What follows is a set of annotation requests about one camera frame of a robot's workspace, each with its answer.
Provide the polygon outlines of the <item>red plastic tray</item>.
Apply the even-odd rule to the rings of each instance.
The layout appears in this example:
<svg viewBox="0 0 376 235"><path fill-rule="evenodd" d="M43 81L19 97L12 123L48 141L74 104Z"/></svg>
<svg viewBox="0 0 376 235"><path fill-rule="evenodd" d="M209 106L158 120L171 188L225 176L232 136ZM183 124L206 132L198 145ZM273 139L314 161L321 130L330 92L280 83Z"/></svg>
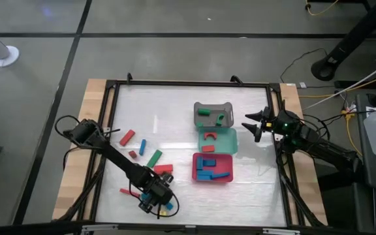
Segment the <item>red plastic tray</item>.
<svg viewBox="0 0 376 235"><path fill-rule="evenodd" d="M195 181L197 175L196 169L196 158L202 157L204 159L215 159L216 166L203 166L203 170L213 170L214 174L223 173L223 172L230 172L230 176L224 178L217 178L212 179L212 182L219 182L219 183L229 183L234 179L234 172L233 172L233 159L230 154L222 154L222 153L195 153L193 155L193 166L192 166L192 178Z"/></svg>

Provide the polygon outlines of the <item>black side desk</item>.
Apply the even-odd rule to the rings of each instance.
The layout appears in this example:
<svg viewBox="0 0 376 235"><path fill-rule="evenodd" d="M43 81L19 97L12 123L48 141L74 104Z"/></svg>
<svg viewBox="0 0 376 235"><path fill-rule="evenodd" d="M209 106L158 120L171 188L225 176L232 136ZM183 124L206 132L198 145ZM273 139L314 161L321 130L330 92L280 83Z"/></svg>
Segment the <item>black side desk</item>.
<svg viewBox="0 0 376 235"><path fill-rule="evenodd" d="M373 197L373 190L376 189L376 155L372 152L364 127L364 120L371 112L376 112L376 95L357 96L356 107L358 110L364 179L360 183L347 180L337 172L320 177L319 185L323 191L351 185L357 230L376 234Z"/></svg>

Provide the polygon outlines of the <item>green plastic tray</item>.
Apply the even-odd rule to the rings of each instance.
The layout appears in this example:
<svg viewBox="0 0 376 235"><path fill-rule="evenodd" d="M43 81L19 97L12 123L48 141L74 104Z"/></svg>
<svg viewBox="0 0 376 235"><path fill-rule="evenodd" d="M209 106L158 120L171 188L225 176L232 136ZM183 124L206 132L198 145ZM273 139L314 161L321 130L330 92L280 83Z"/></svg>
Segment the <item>green plastic tray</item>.
<svg viewBox="0 0 376 235"><path fill-rule="evenodd" d="M205 132L216 132L217 140L208 138L204 140ZM200 152L202 146L214 145L215 151L210 153L227 153L235 154L238 151L237 132L233 128L227 127L204 127L198 129L198 150Z"/></svg>

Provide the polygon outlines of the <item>power strip with plugs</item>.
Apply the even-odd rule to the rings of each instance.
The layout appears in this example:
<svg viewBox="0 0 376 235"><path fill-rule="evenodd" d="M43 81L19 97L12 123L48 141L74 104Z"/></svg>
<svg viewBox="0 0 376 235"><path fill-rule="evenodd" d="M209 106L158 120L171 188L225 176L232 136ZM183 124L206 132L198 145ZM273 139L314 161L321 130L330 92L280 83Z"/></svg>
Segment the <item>power strip with plugs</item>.
<svg viewBox="0 0 376 235"><path fill-rule="evenodd" d="M347 108L342 109L341 114L345 118L345 121L348 122L352 117L357 113L357 107L355 104L348 106Z"/></svg>

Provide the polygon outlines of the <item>grey plastic tray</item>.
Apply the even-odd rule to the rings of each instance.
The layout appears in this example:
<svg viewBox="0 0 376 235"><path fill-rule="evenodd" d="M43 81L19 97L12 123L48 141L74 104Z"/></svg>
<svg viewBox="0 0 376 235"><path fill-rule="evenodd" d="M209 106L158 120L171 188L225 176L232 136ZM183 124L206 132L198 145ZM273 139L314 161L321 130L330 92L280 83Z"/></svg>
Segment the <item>grey plastic tray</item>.
<svg viewBox="0 0 376 235"><path fill-rule="evenodd" d="M197 110L199 108L207 108L211 110L209 116L199 116ZM234 124L233 107L230 102L224 104L202 104L194 103L194 124L196 127L217 127L215 125L217 115L223 113L225 115L223 124L220 127L232 127Z"/></svg>

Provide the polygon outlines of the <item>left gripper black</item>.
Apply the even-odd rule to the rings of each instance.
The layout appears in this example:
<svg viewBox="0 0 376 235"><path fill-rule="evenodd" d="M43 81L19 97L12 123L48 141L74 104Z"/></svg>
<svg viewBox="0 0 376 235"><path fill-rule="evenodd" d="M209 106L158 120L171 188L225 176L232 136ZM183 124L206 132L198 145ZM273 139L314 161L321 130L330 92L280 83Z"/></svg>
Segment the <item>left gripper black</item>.
<svg viewBox="0 0 376 235"><path fill-rule="evenodd" d="M145 213L149 213L149 209L158 204L168 204L173 197L173 191L170 188L173 179L172 174L158 175L150 168L136 168L130 172L130 184L148 195L147 202L140 200L138 207Z"/></svg>

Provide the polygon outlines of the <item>thin flat red block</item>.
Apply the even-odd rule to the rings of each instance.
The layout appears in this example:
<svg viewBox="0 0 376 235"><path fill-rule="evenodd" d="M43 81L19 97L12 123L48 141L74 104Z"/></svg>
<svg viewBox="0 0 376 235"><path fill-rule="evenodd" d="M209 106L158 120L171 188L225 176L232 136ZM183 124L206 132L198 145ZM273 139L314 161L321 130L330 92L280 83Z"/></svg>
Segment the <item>thin flat red block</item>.
<svg viewBox="0 0 376 235"><path fill-rule="evenodd" d="M130 192L130 190L124 189L124 188L120 188L119 191L120 191L120 193L124 193L126 195L133 195L135 197L140 198L140 193L133 192L133 191Z"/></svg>

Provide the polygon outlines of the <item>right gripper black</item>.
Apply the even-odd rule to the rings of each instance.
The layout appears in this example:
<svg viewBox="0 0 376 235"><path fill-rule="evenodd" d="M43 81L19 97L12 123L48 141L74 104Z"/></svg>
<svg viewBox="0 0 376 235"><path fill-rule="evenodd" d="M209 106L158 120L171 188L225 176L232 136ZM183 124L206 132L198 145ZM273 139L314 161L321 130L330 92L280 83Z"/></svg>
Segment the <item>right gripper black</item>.
<svg viewBox="0 0 376 235"><path fill-rule="evenodd" d="M262 133L290 136L297 133L303 125L300 118L285 107L282 107L276 116L271 116L270 109L266 107L257 113L246 114L245 117L257 122L261 121L261 124L242 123L242 126L253 134L255 142L260 142Z"/></svg>

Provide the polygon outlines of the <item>black metal table frame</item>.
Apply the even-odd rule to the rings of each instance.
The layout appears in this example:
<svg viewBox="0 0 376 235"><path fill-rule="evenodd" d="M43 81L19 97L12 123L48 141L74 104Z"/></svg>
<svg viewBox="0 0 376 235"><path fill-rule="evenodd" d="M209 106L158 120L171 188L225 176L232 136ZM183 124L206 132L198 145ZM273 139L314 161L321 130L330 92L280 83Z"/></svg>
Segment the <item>black metal table frame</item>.
<svg viewBox="0 0 376 235"><path fill-rule="evenodd" d="M262 88L266 91L271 107L280 106L281 99L298 102L292 94L296 89L288 85L275 83L243 83L237 78L229 82L196 82L170 80L101 80L90 79L87 82L79 116L95 118L103 127L111 127L114 111L118 102L119 89L122 85L131 86L190 86L190 87L240 87ZM62 222L65 231L75 234L93 235L97 230L151 230L181 232L187 235L199 235L205 232L251 232L254 235L328 235L329 227L313 227L304 221L304 213L292 202L292 197L285 185L281 186L281 199L286 213L285 227L234 227L217 225L154 225L136 223L98 223L95 220L99 196L102 187L105 160L94 151L75 152L71 163L65 165L58 200L71 198L73 203L56 203L54 221Z"/></svg>

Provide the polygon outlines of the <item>black stand leg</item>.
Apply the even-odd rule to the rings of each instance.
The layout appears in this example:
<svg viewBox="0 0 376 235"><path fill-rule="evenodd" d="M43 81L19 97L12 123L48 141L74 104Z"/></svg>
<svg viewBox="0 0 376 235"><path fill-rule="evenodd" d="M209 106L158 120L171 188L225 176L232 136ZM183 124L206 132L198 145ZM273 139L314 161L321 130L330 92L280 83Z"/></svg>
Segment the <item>black stand leg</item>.
<svg viewBox="0 0 376 235"><path fill-rule="evenodd" d="M376 31L376 3L371 6L368 0L345 0L345 2L363 4L367 13L329 54L312 64L311 73L318 80L332 80L340 64Z"/></svg>

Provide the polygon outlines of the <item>long green block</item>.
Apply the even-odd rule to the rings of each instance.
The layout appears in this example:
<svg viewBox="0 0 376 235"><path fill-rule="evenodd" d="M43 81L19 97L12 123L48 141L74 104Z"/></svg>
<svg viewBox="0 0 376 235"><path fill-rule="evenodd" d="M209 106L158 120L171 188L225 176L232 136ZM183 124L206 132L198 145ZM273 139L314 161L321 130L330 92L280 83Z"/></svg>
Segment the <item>long green block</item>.
<svg viewBox="0 0 376 235"><path fill-rule="evenodd" d="M157 149L154 152L154 154L151 156L146 166L149 168L153 168L157 164L157 161L161 158L162 154L163 154L162 151Z"/></svg>

